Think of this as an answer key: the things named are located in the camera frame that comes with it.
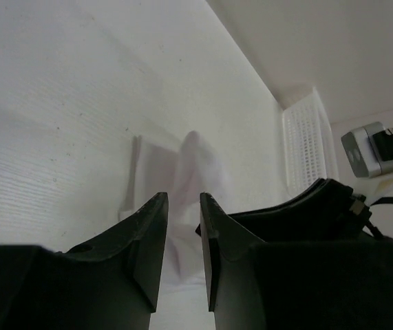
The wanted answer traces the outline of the white tank top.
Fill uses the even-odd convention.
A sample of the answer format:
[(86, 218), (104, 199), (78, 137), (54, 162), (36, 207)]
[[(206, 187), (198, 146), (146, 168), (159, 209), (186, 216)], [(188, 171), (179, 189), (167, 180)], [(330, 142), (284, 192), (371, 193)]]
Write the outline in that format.
[(211, 193), (231, 204), (231, 179), (220, 155), (197, 131), (171, 150), (139, 135), (133, 140), (127, 196), (119, 211), (123, 220), (158, 192), (169, 200), (161, 287), (164, 292), (205, 284), (200, 224), (200, 194)]

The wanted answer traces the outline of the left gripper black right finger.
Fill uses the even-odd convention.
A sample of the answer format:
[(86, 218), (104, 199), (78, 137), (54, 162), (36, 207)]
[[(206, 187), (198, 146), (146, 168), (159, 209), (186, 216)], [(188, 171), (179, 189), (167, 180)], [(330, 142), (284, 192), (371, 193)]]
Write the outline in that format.
[(393, 239), (267, 242), (200, 196), (217, 329), (393, 329)]

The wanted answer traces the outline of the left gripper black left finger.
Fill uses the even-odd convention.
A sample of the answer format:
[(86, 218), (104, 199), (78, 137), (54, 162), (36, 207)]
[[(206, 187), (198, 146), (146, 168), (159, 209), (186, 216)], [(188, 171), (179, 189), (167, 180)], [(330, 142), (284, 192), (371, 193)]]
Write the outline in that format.
[(168, 196), (67, 252), (0, 245), (0, 329), (148, 329), (156, 311)]

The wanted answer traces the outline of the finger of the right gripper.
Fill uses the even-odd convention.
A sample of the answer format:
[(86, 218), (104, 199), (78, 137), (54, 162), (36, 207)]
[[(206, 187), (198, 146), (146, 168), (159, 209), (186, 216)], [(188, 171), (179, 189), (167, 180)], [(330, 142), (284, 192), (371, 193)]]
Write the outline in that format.
[(261, 210), (225, 214), (210, 200), (209, 221), (195, 232), (227, 243), (281, 243), (357, 239), (372, 213), (354, 190), (318, 179), (295, 198)]

